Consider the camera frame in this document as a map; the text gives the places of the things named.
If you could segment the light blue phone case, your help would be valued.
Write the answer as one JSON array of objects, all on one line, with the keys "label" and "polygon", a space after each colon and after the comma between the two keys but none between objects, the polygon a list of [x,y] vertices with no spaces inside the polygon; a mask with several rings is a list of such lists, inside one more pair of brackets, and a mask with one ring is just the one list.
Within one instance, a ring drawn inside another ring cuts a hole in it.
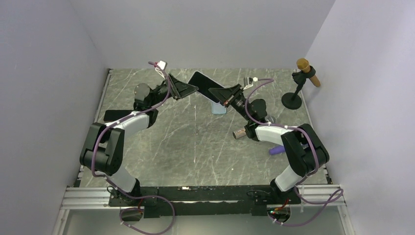
[{"label": "light blue phone case", "polygon": [[227,112],[227,108],[220,103],[212,103],[211,104],[211,112],[214,115],[224,115]]}]

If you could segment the black phone purple frame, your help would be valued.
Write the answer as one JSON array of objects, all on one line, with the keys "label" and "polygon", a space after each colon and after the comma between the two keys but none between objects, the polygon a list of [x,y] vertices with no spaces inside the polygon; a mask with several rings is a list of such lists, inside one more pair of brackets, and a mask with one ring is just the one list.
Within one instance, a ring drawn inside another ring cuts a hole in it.
[{"label": "black phone purple frame", "polygon": [[197,92],[200,93],[203,97],[207,98],[213,103],[220,103],[220,101],[209,92],[209,89],[224,88],[224,86],[220,85],[205,74],[201,73],[200,71],[195,71],[187,83],[189,85],[198,87]]}]

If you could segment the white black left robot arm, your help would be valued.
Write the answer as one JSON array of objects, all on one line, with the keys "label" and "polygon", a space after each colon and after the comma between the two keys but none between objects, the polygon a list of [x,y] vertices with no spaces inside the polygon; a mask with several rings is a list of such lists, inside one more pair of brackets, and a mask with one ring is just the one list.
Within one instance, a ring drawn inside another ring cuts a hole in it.
[{"label": "white black left robot arm", "polygon": [[134,89],[132,110],[108,110],[108,123],[93,123],[87,133],[79,162],[91,170],[94,177],[104,178],[121,193],[121,199],[129,206],[140,201],[140,182],[123,166],[126,138],[153,126],[158,110],[169,98],[179,100],[198,91],[198,87],[177,80],[168,74],[165,80],[151,88],[146,83]]}]

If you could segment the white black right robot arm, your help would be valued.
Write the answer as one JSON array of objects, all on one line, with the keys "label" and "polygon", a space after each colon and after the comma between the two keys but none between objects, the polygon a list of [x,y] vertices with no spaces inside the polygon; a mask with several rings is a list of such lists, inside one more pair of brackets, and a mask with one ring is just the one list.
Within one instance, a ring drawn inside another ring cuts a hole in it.
[{"label": "white black right robot arm", "polygon": [[230,88],[209,88],[208,91],[220,104],[233,107],[247,120],[244,128],[248,138],[284,147],[288,166],[270,183],[270,198],[275,203],[283,203],[292,188],[329,161],[328,151],[310,124],[283,126],[268,122],[266,101],[249,101],[239,84]]}]

